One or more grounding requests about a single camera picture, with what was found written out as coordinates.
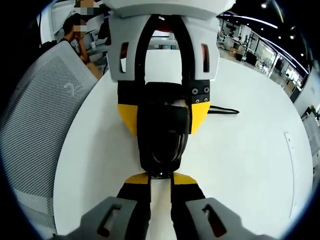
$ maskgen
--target white table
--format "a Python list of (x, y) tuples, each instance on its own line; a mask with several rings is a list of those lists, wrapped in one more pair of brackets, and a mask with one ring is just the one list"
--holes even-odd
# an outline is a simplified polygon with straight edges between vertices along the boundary
[[(180, 81), (180, 52), (149, 50), (145, 75), (147, 81)], [(237, 213), (245, 228), (279, 237), (303, 208), (312, 188), (312, 156), (299, 114), (271, 79), (222, 58), (210, 97), (212, 105), (234, 108), (240, 114), (208, 115), (196, 134), (189, 136), (177, 172), (195, 178), (205, 196)], [(143, 172), (137, 139), (120, 118), (117, 100), (117, 84), (107, 72), (66, 136), (53, 198), (60, 235), (76, 229), (81, 216), (103, 199), (116, 196), (128, 177)], [(294, 160), (284, 132), (294, 146)], [(170, 182), (153, 180), (151, 188), (147, 239), (175, 239)]]

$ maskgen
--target chair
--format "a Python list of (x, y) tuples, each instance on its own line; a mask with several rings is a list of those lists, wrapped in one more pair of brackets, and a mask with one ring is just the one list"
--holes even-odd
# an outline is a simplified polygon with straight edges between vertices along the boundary
[(60, 151), (96, 82), (69, 43), (61, 42), (27, 69), (1, 117), (6, 177), (19, 206), (45, 239), (57, 234), (53, 192)]
[(225, 35), (218, 35), (218, 39), (216, 40), (216, 46), (218, 48), (222, 48), (223, 50), (225, 50), (225, 46), (224, 46), (224, 42), (226, 40), (226, 36)]

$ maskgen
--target black strap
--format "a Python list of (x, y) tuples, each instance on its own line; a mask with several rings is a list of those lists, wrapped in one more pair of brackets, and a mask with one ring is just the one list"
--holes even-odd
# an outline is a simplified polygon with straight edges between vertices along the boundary
[(210, 109), (208, 111), (208, 114), (238, 114), (238, 110), (234, 110), (231, 108), (224, 108), (220, 106), (210, 106)]

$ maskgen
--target ceiling light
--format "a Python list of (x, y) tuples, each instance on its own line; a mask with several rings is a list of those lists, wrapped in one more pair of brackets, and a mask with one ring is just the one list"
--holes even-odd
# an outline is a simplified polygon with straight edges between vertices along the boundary
[(266, 24), (270, 27), (273, 27), (275, 29), (277, 29), (278, 27), (276, 25), (273, 25), (269, 22), (266, 22), (266, 21), (262, 21), (260, 19), (256, 19), (256, 18), (253, 18), (253, 17), (250, 17), (250, 16), (239, 16), (239, 15), (233, 15), (232, 17), (236, 17), (236, 18), (242, 18), (242, 19), (249, 19), (249, 20), (252, 20), (252, 21), (256, 21), (256, 22), (259, 22), (259, 23), (262, 23), (262, 24)]

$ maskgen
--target black object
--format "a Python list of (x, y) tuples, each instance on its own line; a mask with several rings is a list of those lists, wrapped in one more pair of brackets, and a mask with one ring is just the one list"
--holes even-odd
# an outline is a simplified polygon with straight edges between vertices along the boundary
[(256, 62), (257, 62), (257, 57), (256, 55), (252, 54), (251, 52), (247, 51), (246, 52), (246, 59), (245, 61), (248, 64), (251, 64), (252, 66), (256, 66)]
[(186, 99), (181, 84), (145, 85), (137, 112), (137, 140), (140, 165), (155, 177), (166, 178), (180, 167), (190, 126)]
[(240, 113), (238, 110), (231, 109), (231, 108), (224, 108), (220, 106), (210, 106), (210, 109), (208, 111), (208, 114), (238, 114)]
[(235, 59), (237, 59), (238, 61), (241, 61), (241, 60), (242, 60), (242, 54), (237, 53), (237, 54), (235, 55)]

